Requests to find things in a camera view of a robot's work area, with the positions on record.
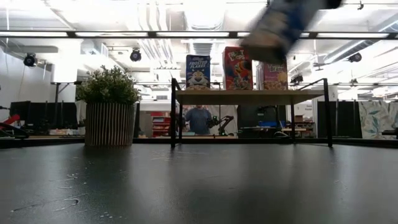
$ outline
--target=cardboard box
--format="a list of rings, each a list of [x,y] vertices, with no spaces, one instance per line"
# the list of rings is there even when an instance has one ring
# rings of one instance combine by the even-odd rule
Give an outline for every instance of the cardboard box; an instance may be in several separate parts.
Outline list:
[[[224,90],[252,90],[252,61],[242,47],[223,52]]]
[[[286,60],[281,65],[259,62],[257,72],[259,90],[288,90]]]
[[[210,56],[187,55],[186,90],[210,89]]]
[[[294,122],[304,122],[303,115],[295,115],[294,116]]]

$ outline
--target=blurry object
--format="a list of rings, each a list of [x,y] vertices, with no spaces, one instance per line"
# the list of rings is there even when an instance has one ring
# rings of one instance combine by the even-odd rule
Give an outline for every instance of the blurry object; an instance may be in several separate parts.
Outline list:
[[[37,66],[37,58],[35,53],[28,53],[24,59],[24,65],[29,68],[34,68]]]
[[[340,4],[341,0],[273,0],[241,46],[253,60],[282,64],[317,11]]]
[[[252,90],[252,61],[242,47],[226,47],[223,52],[224,89]]]
[[[130,55],[130,60],[132,60],[133,62],[138,62],[141,60],[141,53],[139,49],[132,50],[132,53]]]

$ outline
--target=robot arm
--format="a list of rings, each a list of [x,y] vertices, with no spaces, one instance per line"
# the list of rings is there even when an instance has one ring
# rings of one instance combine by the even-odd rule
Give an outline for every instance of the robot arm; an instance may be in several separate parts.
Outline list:
[[[217,120],[217,117],[213,117],[213,119],[209,119],[207,121],[207,126],[209,128],[212,128],[216,125],[219,125],[223,123],[219,128],[218,128],[218,134],[219,135],[225,135],[225,127],[228,125],[229,122],[231,122],[234,119],[233,116],[225,116],[224,118],[221,118],[220,120]]]

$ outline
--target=shelf leg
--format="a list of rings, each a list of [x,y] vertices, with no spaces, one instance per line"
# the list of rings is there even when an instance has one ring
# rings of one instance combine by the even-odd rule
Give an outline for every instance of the shelf leg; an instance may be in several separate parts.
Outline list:
[[[174,149],[175,147],[175,89],[176,89],[175,80],[172,79],[172,109],[170,114],[170,129],[171,129],[170,142],[172,149]]]
[[[181,140],[182,140],[182,104],[180,103],[180,113],[178,114],[178,118],[179,118],[179,121],[180,122],[178,122],[178,125],[179,125],[179,127],[178,127],[178,142],[181,144]]]
[[[292,141],[295,144],[296,143],[296,124],[294,122],[294,103],[293,103],[293,99],[292,102],[290,103],[290,115],[292,117]]]
[[[332,147],[333,140],[331,138],[331,118],[330,118],[330,103],[329,103],[329,86],[328,79],[323,79],[323,94],[325,96],[325,119],[326,119],[326,135],[328,138],[328,146]]]

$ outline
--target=black table surface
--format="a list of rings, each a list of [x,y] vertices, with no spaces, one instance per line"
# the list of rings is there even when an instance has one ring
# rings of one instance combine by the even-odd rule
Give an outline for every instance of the black table surface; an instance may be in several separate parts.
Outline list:
[[[398,151],[82,144],[0,151],[0,223],[398,223]]]

